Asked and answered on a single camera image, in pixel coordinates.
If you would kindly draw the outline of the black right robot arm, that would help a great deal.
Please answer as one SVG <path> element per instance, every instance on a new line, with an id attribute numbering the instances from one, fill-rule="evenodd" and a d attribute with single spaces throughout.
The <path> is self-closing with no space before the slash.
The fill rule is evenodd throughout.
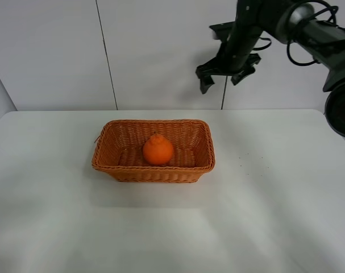
<path id="1" fill-rule="evenodd" d="M 235 21 L 212 25 L 221 46 L 216 56 L 196 69 L 200 90 L 214 85 L 213 76 L 229 76 L 234 85 L 255 73 L 261 60 L 257 47 L 261 34 L 286 45 L 291 63 L 299 67 L 323 64 L 328 70 L 323 92 L 329 93 L 325 117 L 330 127 L 345 137 L 345 28 L 336 22 L 337 6 L 319 1 L 238 1 Z"/>

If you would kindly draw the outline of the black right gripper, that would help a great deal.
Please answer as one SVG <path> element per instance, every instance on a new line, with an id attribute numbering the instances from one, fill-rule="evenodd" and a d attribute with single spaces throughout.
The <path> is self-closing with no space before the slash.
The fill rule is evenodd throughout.
<path id="1" fill-rule="evenodd" d="M 261 58 L 251 51 L 262 32 L 287 42 L 284 20 L 291 6 L 291 1 L 238 1 L 235 22 L 224 47 L 215 58 L 196 68 L 201 93 L 206 94 L 215 84 L 212 76 L 232 75 L 232 84 L 238 85 L 254 74 L 254 66 Z"/>

